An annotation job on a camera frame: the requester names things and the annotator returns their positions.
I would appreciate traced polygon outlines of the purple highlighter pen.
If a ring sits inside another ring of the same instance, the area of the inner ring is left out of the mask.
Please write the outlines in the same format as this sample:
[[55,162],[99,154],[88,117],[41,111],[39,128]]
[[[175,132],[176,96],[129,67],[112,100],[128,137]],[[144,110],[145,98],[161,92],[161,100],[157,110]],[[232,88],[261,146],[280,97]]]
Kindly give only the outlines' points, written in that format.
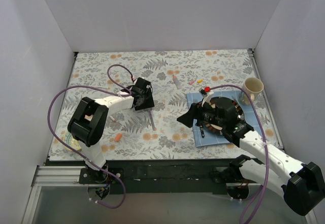
[[153,120],[153,116],[152,116],[152,112],[151,112],[151,110],[149,110],[149,118],[150,118],[150,122],[151,122],[152,130],[153,130],[153,131],[156,131],[156,127],[155,127],[155,124],[154,124],[154,120]]

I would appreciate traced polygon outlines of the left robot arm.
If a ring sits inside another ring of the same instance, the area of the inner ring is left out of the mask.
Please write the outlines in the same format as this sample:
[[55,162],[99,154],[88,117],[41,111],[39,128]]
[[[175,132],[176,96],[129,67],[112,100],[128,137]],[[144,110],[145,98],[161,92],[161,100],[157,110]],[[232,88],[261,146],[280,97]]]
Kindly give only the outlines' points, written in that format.
[[117,94],[95,100],[89,97],[81,99],[70,119],[68,131],[81,143],[81,152],[87,167],[92,169],[90,176],[96,183],[103,183],[108,177],[107,169],[103,168],[106,159],[99,144],[107,118],[122,110],[153,108],[152,91],[151,82],[138,78]]

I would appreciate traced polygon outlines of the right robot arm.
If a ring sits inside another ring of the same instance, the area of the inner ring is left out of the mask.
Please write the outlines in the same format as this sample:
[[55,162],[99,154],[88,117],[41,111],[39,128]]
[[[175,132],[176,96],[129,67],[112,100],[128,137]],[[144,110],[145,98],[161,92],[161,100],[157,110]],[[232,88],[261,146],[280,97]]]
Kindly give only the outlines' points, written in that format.
[[253,155],[260,163],[242,155],[229,166],[235,182],[252,180],[282,197],[295,213],[305,216],[324,199],[324,178],[313,162],[305,164],[273,145],[242,117],[239,107],[229,98],[214,97],[191,104],[177,121],[188,128],[203,122],[219,128],[221,135],[237,147]]

